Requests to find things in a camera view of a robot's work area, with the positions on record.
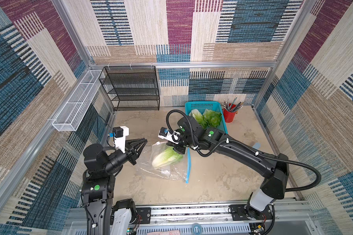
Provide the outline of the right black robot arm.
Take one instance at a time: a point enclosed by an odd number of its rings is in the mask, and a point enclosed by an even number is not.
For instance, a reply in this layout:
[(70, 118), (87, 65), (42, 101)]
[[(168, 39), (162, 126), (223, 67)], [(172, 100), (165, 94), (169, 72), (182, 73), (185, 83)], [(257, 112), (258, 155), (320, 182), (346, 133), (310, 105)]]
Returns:
[[(276, 156), (262, 152), (217, 128), (204, 129), (193, 117), (181, 110), (169, 111), (166, 124), (167, 127), (160, 130), (159, 137), (166, 138), (168, 145), (177, 153), (184, 154), (190, 148), (202, 157), (209, 157), (213, 153), (222, 154), (250, 167), (263, 177), (262, 184), (251, 194), (244, 208), (245, 215), (249, 218), (262, 215), (269, 204), (284, 199), (287, 192), (312, 189), (322, 180), (321, 173), (310, 165), (289, 160), (281, 153)], [(315, 180), (306, 186), (288, 188), (290, 165), (312, 171), (316, 176)]]

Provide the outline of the chinese cabbage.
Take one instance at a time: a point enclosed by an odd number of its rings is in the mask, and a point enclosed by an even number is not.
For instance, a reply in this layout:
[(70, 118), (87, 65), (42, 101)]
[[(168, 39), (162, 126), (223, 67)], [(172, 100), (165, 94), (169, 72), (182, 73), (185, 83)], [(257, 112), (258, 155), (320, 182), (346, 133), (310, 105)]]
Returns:
[(203, 117), (209, 127), (218, 128), (222, 122), (222, 114), (213, 110), (205, 109)]
[(193, 109), (189, 113), (189, 116), (193, 117), (203, 129), (207, 129), (208, 123), (205, 117), (198, 109)]

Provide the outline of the blue-zip clear bag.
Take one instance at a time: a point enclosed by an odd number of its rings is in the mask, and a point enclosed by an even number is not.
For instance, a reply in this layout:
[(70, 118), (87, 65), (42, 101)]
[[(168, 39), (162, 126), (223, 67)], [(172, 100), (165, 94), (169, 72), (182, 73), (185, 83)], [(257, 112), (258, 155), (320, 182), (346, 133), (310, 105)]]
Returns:
[(135, 166), (138, 175), (166, 180), (189, 182), (191, 171), (190, 152), (178, 154), (166, 142), (146, 145)]

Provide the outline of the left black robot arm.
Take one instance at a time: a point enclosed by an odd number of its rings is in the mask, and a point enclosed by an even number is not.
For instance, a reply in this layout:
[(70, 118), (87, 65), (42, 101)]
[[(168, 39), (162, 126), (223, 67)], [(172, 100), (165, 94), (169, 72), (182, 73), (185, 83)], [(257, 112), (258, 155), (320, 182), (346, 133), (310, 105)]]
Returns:
[(136, 164), (147, 140), (125, 141), (123, 151), (100, 144), (88, 146), (84, 152), (87, 170), (83, 174), (81, 202), (86, 213), (87, 234), (126, 235), (129, 225), (140, 220), (133, 199), (113, 203), (116, 176), (125, 163)]

